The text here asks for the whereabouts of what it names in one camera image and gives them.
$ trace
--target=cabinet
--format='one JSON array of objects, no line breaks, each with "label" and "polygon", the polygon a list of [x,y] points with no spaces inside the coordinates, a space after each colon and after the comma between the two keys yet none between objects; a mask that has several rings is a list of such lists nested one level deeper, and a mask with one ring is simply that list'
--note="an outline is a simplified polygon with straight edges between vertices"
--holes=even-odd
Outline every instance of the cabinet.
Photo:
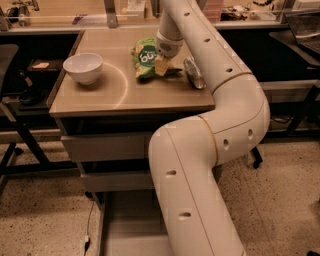
[{"label": "cabinet", "polygon": [[[148,144],[160,126],[214,109],[209,90],[193,88],[184,72],[136,80],[131,49],[156,31],[157,27],[86,30],[76,53],[101,55],[103,73],[88,87],[66,75],[50,108],[71,160],[99,205],[100,192],[152,188]],[[172,64],[183,68],[190,55],[183,46]]]}]

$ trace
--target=black chair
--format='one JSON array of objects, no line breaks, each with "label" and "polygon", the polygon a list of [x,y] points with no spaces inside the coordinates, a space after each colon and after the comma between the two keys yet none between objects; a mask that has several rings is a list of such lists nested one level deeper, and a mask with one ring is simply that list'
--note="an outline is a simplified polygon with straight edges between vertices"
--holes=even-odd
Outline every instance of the black chair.
[{"label": "black chair", "polygon": [[16,148],[16,143],[10,143],[7,151],[2,158],[0,163],[0,176],[1,175],[10,175],[17,173],[29,173],[29,172],[40,172],[48,170],[60,170],[68,168],[76,168],[76,165],[70,161],[61,161],[61,162],[51,162],[39,146],[38,142],[31,134],[28,125],[24,121],[17,120],[15,112],[10,107],[10,103],[3,101],[4,94],[4,84],[5,76],[7,70],[10,67],[11,62],[16,56],[19,47],[15,44],[2,44],[0,45],[0,109],[4,115],[9,120],[10,124],[13,126],[14,130],[20,135],[23,142],[26,143],[30,151],[39,161],[39,164],[30,164],[30,165],[20,165],[20,166],[9,166],[9,160],[12,155],[15,153],[19,155],[22,151],[19,148]]}]

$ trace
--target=terrazzo floor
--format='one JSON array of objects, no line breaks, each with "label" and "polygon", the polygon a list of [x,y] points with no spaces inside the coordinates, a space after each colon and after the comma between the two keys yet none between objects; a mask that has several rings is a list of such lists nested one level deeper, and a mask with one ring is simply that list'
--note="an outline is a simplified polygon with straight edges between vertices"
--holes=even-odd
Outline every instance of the terrazzo floor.
[{"label": "terrazzo floor", "polygon": [[[68,158],[60,142],[40,145],[53,161]],[[21,147],[16,164],[34,162]],[[224,164],[219,179],[247,255],[305,256],[320,247],[320,141],[266,139],[258,148],[259,169],[249,154]],[[0,255],[84,255],[87,229],[86,255],[96,255],[100,212],[84,193],[77,170],[2,177]],[[110,193],[108,202],[103,255],[173,256],[151,191]]]}]

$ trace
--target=green snack bag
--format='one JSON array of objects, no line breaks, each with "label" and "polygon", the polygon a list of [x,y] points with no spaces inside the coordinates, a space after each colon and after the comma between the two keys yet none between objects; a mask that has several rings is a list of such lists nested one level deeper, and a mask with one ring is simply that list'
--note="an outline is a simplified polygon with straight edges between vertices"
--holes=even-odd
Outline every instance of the green snack bag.
[{"label": "green snack bag", "polygon": [[[136,78],[158,77],[155,73],[155,59],[157,57],[155,37],[142,38],[133,47],[131,54],[133,56],[134,66],[136,69]],[[182,69],[170,67],[165,75],[171,75]]]}]

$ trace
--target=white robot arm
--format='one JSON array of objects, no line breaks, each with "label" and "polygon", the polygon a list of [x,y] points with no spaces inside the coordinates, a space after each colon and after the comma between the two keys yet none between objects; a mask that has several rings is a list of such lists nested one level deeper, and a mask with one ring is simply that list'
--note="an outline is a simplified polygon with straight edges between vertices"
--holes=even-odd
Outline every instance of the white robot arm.
[{"label": "white robot arm", "polygon": [[152,178],[176,256],[246,255],[212,168],[248,153],[270,120],[263,90],[194,0],[163,0],[159,52],[187,43],[216,108],[159,128],[149,145]]}]

